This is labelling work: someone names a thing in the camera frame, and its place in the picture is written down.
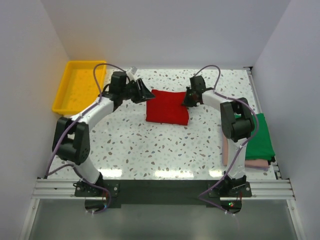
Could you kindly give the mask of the red t shirt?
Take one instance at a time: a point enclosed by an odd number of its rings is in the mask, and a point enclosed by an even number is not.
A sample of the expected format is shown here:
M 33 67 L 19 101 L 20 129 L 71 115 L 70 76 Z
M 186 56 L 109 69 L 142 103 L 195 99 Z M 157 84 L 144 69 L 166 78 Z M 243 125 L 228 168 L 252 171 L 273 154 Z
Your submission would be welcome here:
M 151 123 L 187 126 L 189 112 L 183 105 L 185 92 L 169 92 L 153 89 L 155 98 L 146 102 L 146 121 Z

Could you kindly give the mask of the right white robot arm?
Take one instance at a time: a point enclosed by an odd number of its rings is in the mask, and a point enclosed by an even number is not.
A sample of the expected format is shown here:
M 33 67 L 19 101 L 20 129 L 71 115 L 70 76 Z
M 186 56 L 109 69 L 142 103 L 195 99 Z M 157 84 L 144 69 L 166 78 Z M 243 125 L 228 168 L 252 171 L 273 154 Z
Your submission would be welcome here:
M 227 196 L 233 197 L 246 184 L 247 143 L 257 134 L 259 120 L 246 98 L 224 96 L 212 87 L 206 87 L 202 76 L 193 76 L 182 105 L 196 107 L 198 103 L 220 112 L 222 133 L 228 144 L 228 162 L 224 175 L 211 188 L 222 187 Z

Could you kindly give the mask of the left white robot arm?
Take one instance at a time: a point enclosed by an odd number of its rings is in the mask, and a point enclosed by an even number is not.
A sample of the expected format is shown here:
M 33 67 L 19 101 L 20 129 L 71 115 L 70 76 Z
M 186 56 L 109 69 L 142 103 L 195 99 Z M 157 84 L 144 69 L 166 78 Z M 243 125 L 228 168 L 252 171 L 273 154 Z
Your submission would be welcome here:
M 141 78 L 136 77 L 137 69 L 115 71 L 111 75 L 108 90 L 80 113 L 67 118 L 61 117 L 56 123 L 52 144 L 53 156 L 71 163 L 74 172 L 86 182 L 86 191 L 99 196 L 104 190 L 103 176 L 94 167 L 89 155 L 90 131 L 107 115 L 117 110 L 123 101 L 131 100 L 140 104 L 154 99 Z

